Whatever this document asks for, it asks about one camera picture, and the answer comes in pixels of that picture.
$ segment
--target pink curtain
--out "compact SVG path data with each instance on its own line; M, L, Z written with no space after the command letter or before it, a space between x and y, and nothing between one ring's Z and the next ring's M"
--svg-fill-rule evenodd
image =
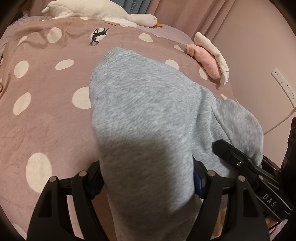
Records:
M29 16L49 16L49 13L42 14L41 11L53 0L29 0L22 8L23 14Z
M146 13L192 39L200 32L212 40L235 0L151 0Z

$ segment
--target white towel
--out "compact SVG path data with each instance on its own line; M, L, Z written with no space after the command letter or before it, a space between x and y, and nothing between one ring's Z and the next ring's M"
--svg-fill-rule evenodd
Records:
M218 62L220 71L222 73L220 83L226 83L229 78L229 68L226 64L224 57L217 47L200 32L197 32L194 37L194 43L197 46L201 46L214 55L215 60Z

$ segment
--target black deer illustration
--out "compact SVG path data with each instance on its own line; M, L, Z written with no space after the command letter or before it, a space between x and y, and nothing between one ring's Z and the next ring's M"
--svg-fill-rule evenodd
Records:
M94 32L93 32L93 36L92 36L92 41L90 42L89 46L94 46L93 43L95 43L95 45L99 44L99 42L97 41L97 37L102 36L101 38L99 38L99 40L103 39L106 35L107 35L107 30L109 28L105 29L102 32L99 32L99 28L97 28Z

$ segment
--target pink polka dot bedsheet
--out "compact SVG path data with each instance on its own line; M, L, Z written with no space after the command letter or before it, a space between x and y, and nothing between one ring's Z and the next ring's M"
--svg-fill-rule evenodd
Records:
M87 18L23 24L0 67L0 205L23 236L48 178L73 177L98 160L89 80L117 46L171 65L218 99L234 99L231 83L212 81L172 40Z

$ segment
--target curtain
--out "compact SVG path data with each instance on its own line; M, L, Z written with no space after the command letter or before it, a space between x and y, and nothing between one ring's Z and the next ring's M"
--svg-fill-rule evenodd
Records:
M146 13L194 39L200 32L213 40L235 0L151 0Z
M145 13L151 0L121 0L124 2L123 8L128 14Z
M49 16L49 13L41 14L41 11L48 5L51 0L29 0L23 8L23 14L29 16Z

